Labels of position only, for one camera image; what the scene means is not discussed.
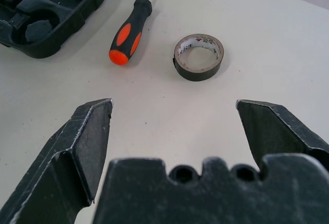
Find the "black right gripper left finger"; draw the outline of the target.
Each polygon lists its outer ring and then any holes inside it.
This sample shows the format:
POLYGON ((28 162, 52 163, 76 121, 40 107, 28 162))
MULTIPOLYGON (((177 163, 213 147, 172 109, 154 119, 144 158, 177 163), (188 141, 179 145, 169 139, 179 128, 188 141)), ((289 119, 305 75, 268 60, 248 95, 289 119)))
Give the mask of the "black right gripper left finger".
POLYGON ((74 223, 103 172, 112 99, 87 102, 46 142, 1 208, 1 223, 74 223))

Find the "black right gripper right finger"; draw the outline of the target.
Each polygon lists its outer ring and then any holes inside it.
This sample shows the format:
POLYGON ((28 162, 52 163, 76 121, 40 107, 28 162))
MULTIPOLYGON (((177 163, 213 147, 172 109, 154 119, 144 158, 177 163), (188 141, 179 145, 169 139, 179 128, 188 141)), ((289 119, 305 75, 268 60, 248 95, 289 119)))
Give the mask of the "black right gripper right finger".
POLYGON ((269 154, 297 153, 317 159, 328 169, 328 143, 286 107, 268 102, 238 100, 236 109, 257 165, 269 154))

